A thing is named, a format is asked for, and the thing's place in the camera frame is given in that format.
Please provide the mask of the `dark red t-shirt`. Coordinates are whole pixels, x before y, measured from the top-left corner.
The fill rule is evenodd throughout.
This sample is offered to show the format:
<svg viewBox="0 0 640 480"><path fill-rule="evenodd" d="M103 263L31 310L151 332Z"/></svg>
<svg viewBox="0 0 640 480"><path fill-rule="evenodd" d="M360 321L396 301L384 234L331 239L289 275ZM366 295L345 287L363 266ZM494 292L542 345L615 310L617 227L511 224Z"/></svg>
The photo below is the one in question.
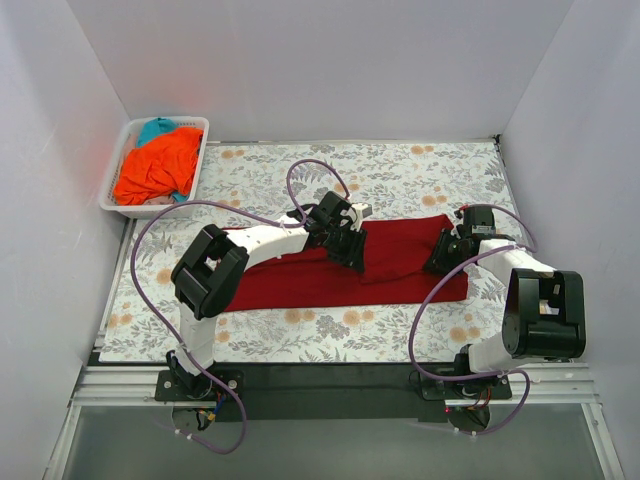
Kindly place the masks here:
<svg viewBox="0 0 640 480"><path fill-rule="evenodd" d="M452 226L444 214L368 221L362 274L330 261L321 248L285 255L250 268L227 310L420 304L442 279L423 265Z"/></svg>

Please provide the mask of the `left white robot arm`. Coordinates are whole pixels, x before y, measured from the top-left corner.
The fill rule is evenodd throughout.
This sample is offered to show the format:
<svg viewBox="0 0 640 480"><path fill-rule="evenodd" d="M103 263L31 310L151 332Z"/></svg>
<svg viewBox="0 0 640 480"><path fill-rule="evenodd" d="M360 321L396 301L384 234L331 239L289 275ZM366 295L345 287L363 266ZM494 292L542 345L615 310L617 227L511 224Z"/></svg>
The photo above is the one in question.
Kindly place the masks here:
<svg viewBox="0 0 640 480"><path fill-rule="evenodd" d="M371 205L351 203L329 192L317 204L296 206L274 225L231 231L204 227L171 276L181 339L167 355L167 364L180 390L193 400L211 395L213 377L208 370L215 363L215 318L231 305L246 270L284 255L323 248L331 261L362 273L367 237L362 224L371 214Z"/></svg>

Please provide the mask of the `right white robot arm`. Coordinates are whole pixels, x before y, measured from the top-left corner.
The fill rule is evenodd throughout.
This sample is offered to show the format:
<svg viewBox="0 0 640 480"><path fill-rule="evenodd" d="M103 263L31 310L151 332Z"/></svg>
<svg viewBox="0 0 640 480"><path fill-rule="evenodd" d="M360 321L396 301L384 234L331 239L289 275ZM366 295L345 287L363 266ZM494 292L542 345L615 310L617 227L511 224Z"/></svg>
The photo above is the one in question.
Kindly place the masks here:
<svg viewBox="0 0 640 480"><path fill-rule="evenodd" d="M506 383L507 374L529 361L568 361L584 354L587 332L581 275L536 260L535 243L524 246L498 233L497 210L489 204L456 210L459 224L442 230L423 268L444 280L471 264L491 273L506 288L501 329L464 346L450 363L419 368L423 394L434 391L442 399L488 397Z"/></svg>

